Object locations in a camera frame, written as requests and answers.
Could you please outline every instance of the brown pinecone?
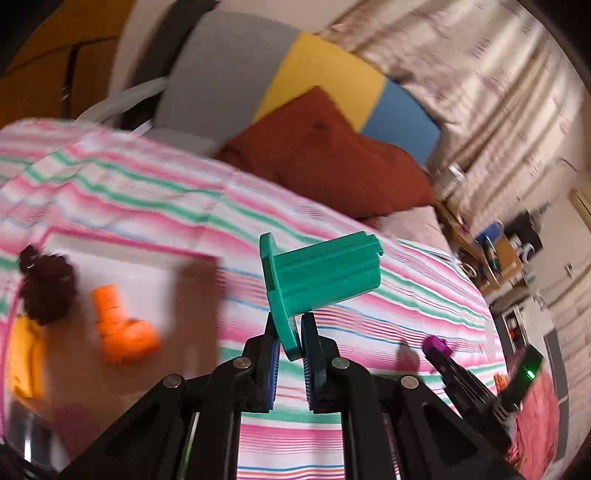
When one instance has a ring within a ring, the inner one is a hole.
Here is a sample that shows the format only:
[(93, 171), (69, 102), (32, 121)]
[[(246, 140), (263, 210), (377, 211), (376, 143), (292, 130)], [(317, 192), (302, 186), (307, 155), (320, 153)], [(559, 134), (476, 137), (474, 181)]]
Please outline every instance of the brown pinecone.
[(76, 296), (74, 268), (61, 255), (40, 255), (29, 245), (19, 255), (25, 275), (20, 295), (28, 317), (47, 325), (65, 317)]

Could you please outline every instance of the blue foam pad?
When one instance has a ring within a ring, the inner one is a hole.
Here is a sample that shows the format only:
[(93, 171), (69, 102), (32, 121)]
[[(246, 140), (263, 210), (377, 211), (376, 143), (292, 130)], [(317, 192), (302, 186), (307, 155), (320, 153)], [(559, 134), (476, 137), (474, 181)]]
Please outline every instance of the blue foam pad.
[(441, 132), (409, 93), (392, 80), (387, 80), (384, 92), (361, 133), (406, 150), (423, 166), (439, 142)]

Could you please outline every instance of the beige curtain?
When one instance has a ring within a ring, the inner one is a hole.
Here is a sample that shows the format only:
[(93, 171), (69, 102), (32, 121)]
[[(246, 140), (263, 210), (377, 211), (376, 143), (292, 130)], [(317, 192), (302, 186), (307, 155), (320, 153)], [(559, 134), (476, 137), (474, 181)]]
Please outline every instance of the beige curtain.
[(475, 232), (504, 219), (582, 103), (574, 68), (517, 0), (365, 0), (320, 36), (402, 85), (440, 125), (429, 168), (467, 172), (450, 204)]

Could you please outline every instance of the orange plastic part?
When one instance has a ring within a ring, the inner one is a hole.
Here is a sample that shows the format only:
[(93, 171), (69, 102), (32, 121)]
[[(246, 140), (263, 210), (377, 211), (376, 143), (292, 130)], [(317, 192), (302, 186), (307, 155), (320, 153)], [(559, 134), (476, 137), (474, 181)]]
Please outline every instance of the orange plastic part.
[(115, 285), (105, 285), (92, 291), (95, 302), (96, 314), (99, 321), (96, 324), (101, 335), (107, 335), (121, 329), (127, 321), (127, 314), (117, 292)]
[(496, 394), (498, 395), (507, 388), (509, 378), (506, 375), (499, 373), (495, 374), (493, 378), (495, 379)]
[(92, 296), (99, 318), (96, 328), (108, 362), (136, 360), (160, 347), (158, 332), (150, 323), (127, 318), (115, 285), (96, 288)]
[(103, 353), (111, 363), (136, 360), (159, 347), (158, 332), (144, 320), (128, 320), (121, 330), (103, 337)]
[(33, 398), (43, 398), (43, 362), (47, 353), (44, 338), (38, 338), (31, 350), (31, 379), (33, 381)]

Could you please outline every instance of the white wall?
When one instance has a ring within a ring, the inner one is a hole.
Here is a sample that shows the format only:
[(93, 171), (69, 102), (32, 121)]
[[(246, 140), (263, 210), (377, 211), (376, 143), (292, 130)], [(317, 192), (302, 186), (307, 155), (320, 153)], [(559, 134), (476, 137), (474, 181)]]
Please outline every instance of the white wall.
[(556, 153), (556, 157), (568, 160), (578, 172), (558, 163), (518, 208), (532, 211), (548, 200), (553, 203), (540, 232), (544, 249), (528, 267), (536, 276), (533, 288), (542, 291), (547, 303), (555, 300), (570, 284), (564, 269), (566, 264), (574, 266), (576, 275), (591, 261), (591, 232), (567, 198), (572, 188), (591, 187), (591, 150), (587, 139), (591, 135), (586, 135), (587, 131), (591, 132), (589, 94)]

